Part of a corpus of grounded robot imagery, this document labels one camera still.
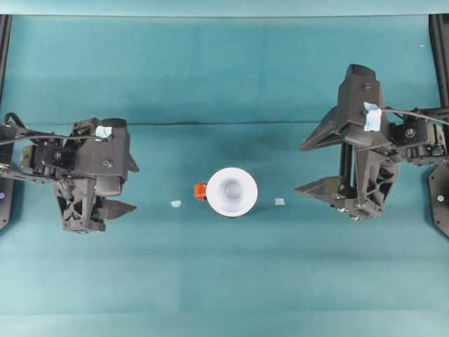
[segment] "black metal frame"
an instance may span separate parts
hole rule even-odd
[[[429,34],[441,106],[449,107],[449,14],[429,15]],[[448,144],[449,127],[443,130]],[[448,179],[447,166],[435,168],[428,177],[433,222],[445,234],[449,233]]]
[[[11,34],[11,15],[0,15],[0,103],[3,94],[3,83],[6,71],[6,60],[8,58],[9,36]],[[0,147],[0,162],[3,165],[11,165],[13,146]],[[13,199],[14,180],[0,178],[0,230],[9,224],[11,219],[11,204]]]

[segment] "orange handle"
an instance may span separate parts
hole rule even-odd
[[[195,198],[197,198],[198,200],[204,201],[207,200],[206,198],[206,183],[197,183],[195,184],[195,189],[194,189],[194,196]]]

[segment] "green table surface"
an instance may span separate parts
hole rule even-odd
[[[337,173],[337,148],[297,148],[349,63],[378,71],[389,104],[438,105],[427,17],[394,19],[14,17],[1,111],[57,133],[125,117],[140,172],[120,197],[138,209],[103,234],[61,230],[51,187],[16,185],[0,336],[447,336],[428,170],[402,164],[383,217],[361,223],[293,191]],[[189,121],[207,125],[154,125]],[[259,187],[237,219],[192,196],[226,166]]]

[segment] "black cable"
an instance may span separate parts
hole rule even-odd
[[[408,111],[408,110],[396,110],[396,109],[382,109],[382,112],[387,112],[387,113],[391,113],[391,114],[407,114],[409,116],[414,116],[417,118],[424,118],[424,119],[428,119],[429,121],[437,121],[439,123],[445,124],[445,125],[449,125],[449,122],[444,121],[442,119],[438,119],[438,118],[434,118],[434,117],[430,117],[427,116],[426,114],[422,114],[419,112],[415,112],[415,111]]]
[[[102,142],[107,141],[106,138],[101,138],[97,136],[60,136],[60,135],[33,135],[33,136],[23,136],[14,139],[2,140],[0,141],[0,146],[11,144],[15,142],[20,142],[21,140],[32,140],[32,139],[67,139],[67,140],[78,140],[78,139],[96,139]]]

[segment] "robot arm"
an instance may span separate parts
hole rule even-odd
[[[15,114],[9,113],[0,126],[0,136],[2,180],[43,185],[51,181],[64,230],[103,232],[106,220],[135,209],[107,199],[121,194],[128,171],[139,171],[129,152],[130,135],[125,120],[79,121],[73,124],[69,136],[59,136],[26,129]],[[22,149],[24,171],[11,168],[13,146],[19,140],[33,142]]]

